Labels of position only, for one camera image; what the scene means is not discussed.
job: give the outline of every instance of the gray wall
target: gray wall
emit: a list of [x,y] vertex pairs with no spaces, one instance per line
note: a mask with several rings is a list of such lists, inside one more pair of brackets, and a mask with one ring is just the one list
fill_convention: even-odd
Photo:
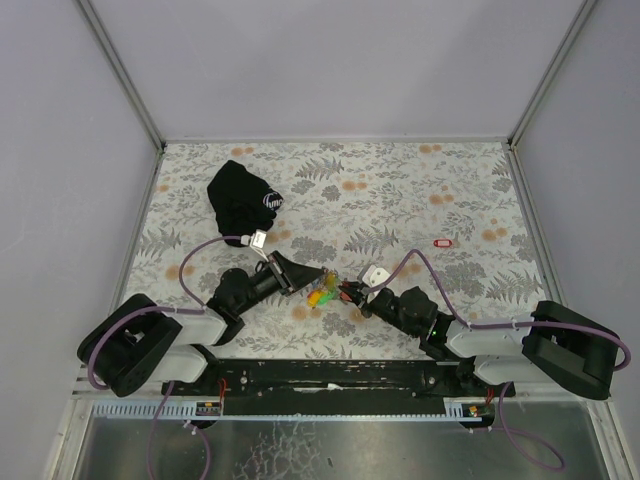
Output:
[[0,478],[38,478],[154,152],[71,1],[0,2]]
[[640,2],[600,2],[519,152],[568,301],[635,352],[613,397],[640,462]]
[[506,137],[582,0],[94,3],[167,138],[255,139]]

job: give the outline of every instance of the table surface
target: table surface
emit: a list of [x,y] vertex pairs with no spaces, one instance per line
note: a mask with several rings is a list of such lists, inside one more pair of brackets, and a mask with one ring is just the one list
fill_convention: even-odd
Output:
[[[500,432],[470,434],[454,423],[218,422],[205,430],[213,460],[208,479],[600,480],[605,465],[580,403],[508,403],[509,425],[541,435],[564,456],[567,470],[531,465]],[[150,421],[92,419],[75,480],[147,478]],[[202,440],[181,422],[159,422],[152,444],[155,478],[196,479]],[[535,458],[555,458],[527,440]]]
[[[178,265],[217,237],[206,188],[228,160],[244,164],[285,198],[267,251],[354,279],[370,263],[393,269],[418,247],[432,260],[459,313],[470,320],[532,311],[544,298],[534,248],[524,227],[500,143],[171,144],[167,147],[126,297],[193,306]],[[449,238],[454,246],[436,248]],[[231,267],[253,271],[249,249],[216,244],[195,256],[186,282],[207,300]],[[419,259],[391,285],[419,285],[446,310]],[[417,341],[380,319],[364,319],[340,301],[316,309],[308,290],[274,295],[243,315],[219,357],[423,359]]]

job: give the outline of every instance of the small red and white object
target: small red and white object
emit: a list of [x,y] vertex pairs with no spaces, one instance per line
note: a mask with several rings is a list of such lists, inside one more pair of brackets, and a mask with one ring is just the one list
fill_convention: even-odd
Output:
[[433,241],[433,246],[438,248],[449,248],[453,246],[453,241],[448,238],[439,238]]

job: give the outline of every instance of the black fabric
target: black fabric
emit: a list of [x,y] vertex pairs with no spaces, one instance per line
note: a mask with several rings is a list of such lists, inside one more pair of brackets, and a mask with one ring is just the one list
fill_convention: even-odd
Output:
[[[229,160],[207,187],[211,206],[216,212],[218,230],[222,235],[251,235],[256,230],[269,230],[282,196],[267,182],[249,173],[243,165]],[[229,245],[243,247],[238,240]]]

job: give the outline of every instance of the leaf pattern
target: leaf pattern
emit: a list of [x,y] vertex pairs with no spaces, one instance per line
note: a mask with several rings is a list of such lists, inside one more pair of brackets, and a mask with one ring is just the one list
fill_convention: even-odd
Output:
[[[354,279],[375,263],[392,270],[420,248],[437,269],[458,312],[471,319],[532,311],[544,298],[535,248],[499,143],[170,144],[137,245],[126,296],[192,307],[177,279],[195,246],[218,236],[207,185],[229,158],[285,197],[265,251]],[[451,248],[436,248],[438,238]],[[185,282],[207,301],[222,273],[250,274],[259,258],[218,243],[198,252]],[[419,285],[444,308],[427,269],[411,259],[391,284]],[[309,289],[272,295],[243,314],[245,328],[215,347],[220,357],[421,359],[415,339],[352,305],[311,310]]]

